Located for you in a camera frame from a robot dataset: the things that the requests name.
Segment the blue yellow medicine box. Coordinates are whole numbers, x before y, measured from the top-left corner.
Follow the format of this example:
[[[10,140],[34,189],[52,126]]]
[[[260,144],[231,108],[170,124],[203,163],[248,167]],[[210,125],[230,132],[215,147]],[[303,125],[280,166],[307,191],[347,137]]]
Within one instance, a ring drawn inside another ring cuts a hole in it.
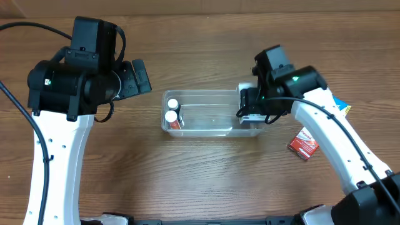
[[[351,105],[348,103],[342,101],[336,96],[332,97],[334,100],[334,105],[338,108],[338,110],[341,112],[341,114],[346,117],[348,112],[351,110]]]

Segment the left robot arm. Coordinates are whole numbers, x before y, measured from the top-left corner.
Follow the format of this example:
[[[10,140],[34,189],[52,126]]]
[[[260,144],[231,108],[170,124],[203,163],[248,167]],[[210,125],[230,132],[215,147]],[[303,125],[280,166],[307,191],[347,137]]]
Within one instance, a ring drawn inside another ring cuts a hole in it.
[[[34,161],[24,224],[133,224],[131,216],[105,212],[79,217],[83,155],[97,107],[151,91],[143,60],[117,70],[93,71],[41,61],[29,73]]]

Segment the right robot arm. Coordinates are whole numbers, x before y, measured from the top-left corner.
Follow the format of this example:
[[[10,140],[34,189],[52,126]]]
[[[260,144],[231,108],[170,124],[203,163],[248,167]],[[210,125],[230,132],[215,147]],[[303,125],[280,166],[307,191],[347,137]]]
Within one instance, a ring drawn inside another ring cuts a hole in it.
[[[334,206],[314,206],[295,215],[295,224],[399,224],[399,175],[358,136],[338,109],[324,78],[312,67],[295,70],[255,66],[258,92],[237,112],[292,114],[320,145],[340,179],[345,197]]]

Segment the clear plastic container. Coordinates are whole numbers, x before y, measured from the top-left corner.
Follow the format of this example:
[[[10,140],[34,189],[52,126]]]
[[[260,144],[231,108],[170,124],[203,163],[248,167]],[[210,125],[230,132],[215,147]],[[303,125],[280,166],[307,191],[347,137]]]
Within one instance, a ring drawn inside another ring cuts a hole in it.
[[[166,121],[168,101],[180,105],[181,128]],[[161,127],[173,137],[254,137],[266,130],[264,122],[240,122],[237,90],[168,90],[162,97]]]

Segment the white blue medicine box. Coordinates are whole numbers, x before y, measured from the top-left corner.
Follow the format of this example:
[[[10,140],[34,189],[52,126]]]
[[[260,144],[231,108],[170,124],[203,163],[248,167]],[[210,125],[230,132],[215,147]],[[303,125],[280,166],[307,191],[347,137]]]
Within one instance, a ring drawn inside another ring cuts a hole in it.
[[[240,82],[237,87],[237,91],[240,93],[242,90],[249,88],[257,89],[257,84],[255,82]],[[264,123],[267,116],[261,114],[251,113],[248,116],[243,116],[239,119],[240,124],[249,123]]]

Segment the red Panadol box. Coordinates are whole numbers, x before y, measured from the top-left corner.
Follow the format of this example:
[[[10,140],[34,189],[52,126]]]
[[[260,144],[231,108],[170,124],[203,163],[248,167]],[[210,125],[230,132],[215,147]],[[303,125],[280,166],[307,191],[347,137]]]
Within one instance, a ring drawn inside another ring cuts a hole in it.
[[[319,144],[312,137],[311,133],[303,127],[298,134],[293,137],[287,147],[303,160],[307,161],[316,152]]]

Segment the black bottle white cap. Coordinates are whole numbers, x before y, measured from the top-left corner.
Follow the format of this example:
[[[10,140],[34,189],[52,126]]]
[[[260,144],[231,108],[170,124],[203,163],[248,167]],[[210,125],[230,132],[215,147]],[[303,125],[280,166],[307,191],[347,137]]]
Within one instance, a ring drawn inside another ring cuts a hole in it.
[[[170,111],[175,111],[176,114],[180,113],[181,105],[178,103],[178,101],[174,98],[171,98],[167,102],[167,106]]]

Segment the orange tube white cap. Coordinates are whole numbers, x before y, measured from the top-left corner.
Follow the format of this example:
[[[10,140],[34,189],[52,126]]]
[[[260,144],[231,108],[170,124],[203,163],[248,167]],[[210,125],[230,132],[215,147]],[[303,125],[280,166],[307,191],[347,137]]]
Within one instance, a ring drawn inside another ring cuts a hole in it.
[[[164,115],[165,120],[169,123],[172,129],[181,129],[181,124],[178,121],[178,114],[175,111],[167,111]]]

